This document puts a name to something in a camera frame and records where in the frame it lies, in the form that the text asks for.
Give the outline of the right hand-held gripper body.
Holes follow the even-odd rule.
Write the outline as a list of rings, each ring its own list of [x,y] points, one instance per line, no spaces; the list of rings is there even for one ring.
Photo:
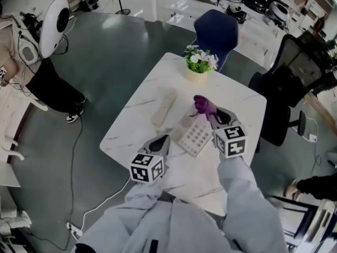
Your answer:
[[[240,157],[246,153],[247,132],[239,122],[234,126],[212,128],[215,147],[225,158]]]

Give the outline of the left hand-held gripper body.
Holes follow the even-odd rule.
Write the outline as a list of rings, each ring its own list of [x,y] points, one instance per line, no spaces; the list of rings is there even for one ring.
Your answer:
[[[167,156],[169,150],[164,149],[158,152],[139,149],[130,163],[131,180],[140,183],[154,183],[164,176],[167,170]]]

